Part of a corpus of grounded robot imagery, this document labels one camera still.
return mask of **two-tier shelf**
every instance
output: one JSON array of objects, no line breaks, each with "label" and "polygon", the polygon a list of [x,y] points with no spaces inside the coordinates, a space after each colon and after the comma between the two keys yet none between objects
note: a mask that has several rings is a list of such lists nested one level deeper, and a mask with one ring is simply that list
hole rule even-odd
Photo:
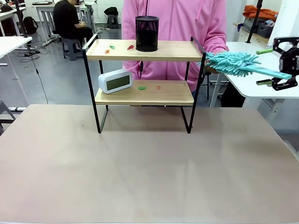
[{"label": "two-tier shelf", "polygon": [[[134,45],[134,48],[127,50],[130,45]],[[109,53],[105,54],[105,51],[110,49],[110,46],[114,46],[115,49],[111,49]],[[187,132],[191,133],[199,88],[204,79],[206,52],[193,37],[191,37],[191,41],[159,41],[158,47],[158,51],[155,52],[140,52],[135,49],[134,40],[102,40],[98,39],[96,34],[83,47],[83,59],[99,133],[103,130],[108,105],[180,106]],[[88,60],[99,61],[101,74],[104,73],[102,60],[187,62],[187,67],[185,80],[182,81],[135,80],[132,87],[111,94],[105,94],[99,89],[95,97]],[[193,98],[187,83],[189,67],[190,62],[200,61],[201,66],[196,94]],[[138,89],[140,86],[146,87],[146,89],[141,91]],[[96,105],[106,106],[101,123],[99,122]],[[184,112],[184,107],[186,106],[192,107],[189,123]]]}]

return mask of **black mesh pencil cup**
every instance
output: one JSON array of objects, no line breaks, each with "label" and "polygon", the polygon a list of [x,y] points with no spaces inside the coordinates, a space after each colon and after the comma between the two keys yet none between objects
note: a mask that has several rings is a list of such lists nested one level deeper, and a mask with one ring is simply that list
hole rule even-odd
[{"label": "black mesh pencil cup", "polygon": [[159,18],[155,16],[136,17],[136,50],[153,52],[158,50]]}]

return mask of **white alarm clock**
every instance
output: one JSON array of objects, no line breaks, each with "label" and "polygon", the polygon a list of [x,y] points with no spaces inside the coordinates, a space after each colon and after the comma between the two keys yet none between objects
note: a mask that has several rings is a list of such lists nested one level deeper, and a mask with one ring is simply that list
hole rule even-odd
[{"label": "white alarm clock", "polygon": [[108,72],[99,76],[100,89],[106,94],[129,88],[132,84],[132,73],[125,69]]}]

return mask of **beige tabletop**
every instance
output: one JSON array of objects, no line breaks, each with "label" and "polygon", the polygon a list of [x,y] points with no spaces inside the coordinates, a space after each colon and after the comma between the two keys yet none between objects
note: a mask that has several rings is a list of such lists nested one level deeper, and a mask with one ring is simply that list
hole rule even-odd
[{"label": "beige tabletop", "polygon": [[[299,221],[299,164],[257,111],[32,105],[0,137],[0,221]],[[103,107],[99,107],[100,116]]]}]

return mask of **microfiber duster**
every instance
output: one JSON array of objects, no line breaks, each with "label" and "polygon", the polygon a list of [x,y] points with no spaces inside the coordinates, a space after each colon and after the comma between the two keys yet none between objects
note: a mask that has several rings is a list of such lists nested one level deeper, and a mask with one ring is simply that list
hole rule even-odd
[{"label": "microfiber duster", "polygon": [[253,72],[282,79],[290,79],[292,77],[289,74],[257,66],[257,64],[261,64],[257,61],[257,58],[257,55],[251,55],[243,52],[235,53],[225,51],[216,55],[207,52],[206,59],[208,63],[206,65],[215,69],[217,72],[239,77],[245,77]]}]

